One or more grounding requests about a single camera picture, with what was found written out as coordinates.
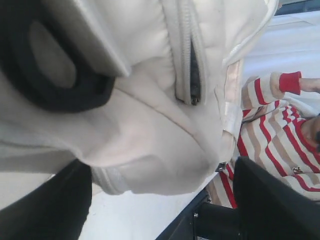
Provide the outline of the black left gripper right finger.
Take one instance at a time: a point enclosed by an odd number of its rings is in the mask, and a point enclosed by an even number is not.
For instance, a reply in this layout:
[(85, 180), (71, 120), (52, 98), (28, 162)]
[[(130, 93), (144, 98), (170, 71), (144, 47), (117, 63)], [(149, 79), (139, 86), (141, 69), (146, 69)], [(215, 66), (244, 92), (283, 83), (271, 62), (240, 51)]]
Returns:
[(234, 198), (250, 240), (318, 240), (320, 205), (248, 157), (234, 169)]

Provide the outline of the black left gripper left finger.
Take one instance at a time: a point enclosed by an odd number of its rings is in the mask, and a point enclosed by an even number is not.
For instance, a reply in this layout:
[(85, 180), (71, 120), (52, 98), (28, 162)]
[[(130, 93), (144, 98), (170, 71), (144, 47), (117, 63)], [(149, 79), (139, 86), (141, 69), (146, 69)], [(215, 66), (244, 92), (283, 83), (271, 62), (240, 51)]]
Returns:
[(2, 240), (77, 240), (92, 204), (91, 168), (74, 160), (0, 211)]

